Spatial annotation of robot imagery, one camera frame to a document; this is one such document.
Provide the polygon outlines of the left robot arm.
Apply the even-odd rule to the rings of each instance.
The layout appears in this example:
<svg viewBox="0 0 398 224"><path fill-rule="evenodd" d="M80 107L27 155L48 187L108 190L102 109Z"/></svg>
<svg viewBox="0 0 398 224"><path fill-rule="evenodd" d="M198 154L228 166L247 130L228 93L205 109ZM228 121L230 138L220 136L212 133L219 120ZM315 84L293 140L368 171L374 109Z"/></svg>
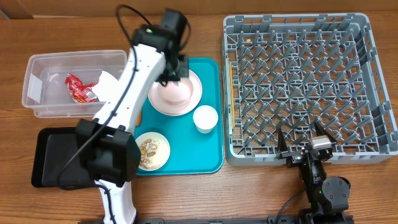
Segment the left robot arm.
<svg viewBox="0 0 398 224"><path fill-rule="evenodd" d="M91 121L76 127L76 157L101 192L103 223L134 223L131 180L141 153L134 140L136 121L154 82L168 84L188 76L188 57L180 51L188 26L143 25L129 38L130 53L118 87Z"/></svg>

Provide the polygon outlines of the white napkin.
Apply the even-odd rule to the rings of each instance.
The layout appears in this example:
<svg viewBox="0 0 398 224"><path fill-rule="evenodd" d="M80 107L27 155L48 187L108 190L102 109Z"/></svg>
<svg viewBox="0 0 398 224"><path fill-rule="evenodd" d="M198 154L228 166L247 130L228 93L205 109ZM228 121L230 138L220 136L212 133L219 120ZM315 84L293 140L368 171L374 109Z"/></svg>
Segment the white napkin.
<svg viewBox="0 0 398 224"><path fill-rule="evenodd" d="M91 89L99 101L110 101L118 89L118 79L106 71L102 71L98 83Z"/></svg>

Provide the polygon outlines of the red snack wrapper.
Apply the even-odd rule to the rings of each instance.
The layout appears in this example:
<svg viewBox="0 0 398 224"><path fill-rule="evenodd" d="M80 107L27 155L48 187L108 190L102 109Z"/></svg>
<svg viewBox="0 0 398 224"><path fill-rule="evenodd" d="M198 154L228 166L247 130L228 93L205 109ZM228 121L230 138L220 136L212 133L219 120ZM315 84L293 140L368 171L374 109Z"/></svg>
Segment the red snack wrapper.
<svg viewBox="0 0 398 224"><path fill-rule="evenodd" d="M85 85L79 78L69 73L65 79L65 84L76 103L92 103L98 99L92 90L96 83Z"/></svg>

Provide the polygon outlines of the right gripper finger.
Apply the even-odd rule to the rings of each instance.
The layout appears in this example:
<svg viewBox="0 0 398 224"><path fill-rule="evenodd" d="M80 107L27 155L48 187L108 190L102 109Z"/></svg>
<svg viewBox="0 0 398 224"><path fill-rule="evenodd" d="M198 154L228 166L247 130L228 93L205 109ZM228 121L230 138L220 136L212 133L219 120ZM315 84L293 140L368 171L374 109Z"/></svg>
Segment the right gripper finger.
<svg viewBox="0 0 398 224"><path fill-rule="evenodd" d="M315 121L313 124L317 136L327 136L329 140L331 141L332 144L336 144L337 140L329 133L327 132L318 121Z"/></svg>
<svg viewBox="0 0 398 224"><path fill-rule="evenodd" d="M287 152L288 151L288 147L287 147L287 144L286 144L282 129L278 128L277 129L277 133L278 133L278 140L277 140L277 150L278 150L278 152Z"/></svg>

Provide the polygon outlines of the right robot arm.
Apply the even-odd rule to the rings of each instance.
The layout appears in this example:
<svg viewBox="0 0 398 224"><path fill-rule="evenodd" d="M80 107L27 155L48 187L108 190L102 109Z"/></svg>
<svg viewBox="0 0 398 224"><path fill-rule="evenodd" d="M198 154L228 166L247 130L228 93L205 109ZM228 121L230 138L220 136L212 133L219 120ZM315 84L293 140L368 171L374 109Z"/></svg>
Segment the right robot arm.
<svg viewBox="0 0 398 224"><path fill-rule="evenodd" d="M317 135L309 140L308 145L295 152L288 150L282 130L277 130L276 158L286 160L288 168L298 167L303 190L284 203L275 222L353 223L353 217L344 214L349 208L350 182L344 177L328 177L323 167L323 162L333 157L337 140L318 122L313 125ZM285 208L302 193L307 194L310 207L302 209L296 216L283 216Z"/></svg>

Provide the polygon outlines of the orange carrot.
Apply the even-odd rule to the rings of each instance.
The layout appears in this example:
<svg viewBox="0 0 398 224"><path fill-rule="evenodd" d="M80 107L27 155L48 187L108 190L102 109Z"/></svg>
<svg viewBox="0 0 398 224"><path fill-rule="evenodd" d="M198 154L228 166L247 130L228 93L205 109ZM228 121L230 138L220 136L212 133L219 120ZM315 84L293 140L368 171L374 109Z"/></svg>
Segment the orange carrot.
<svg viewBox="0 0 398 224"><path fill-rule="evenodd" d="M142 112L140 112L137 117L136 126L140 126L141 122L142 122Z"/></svg>

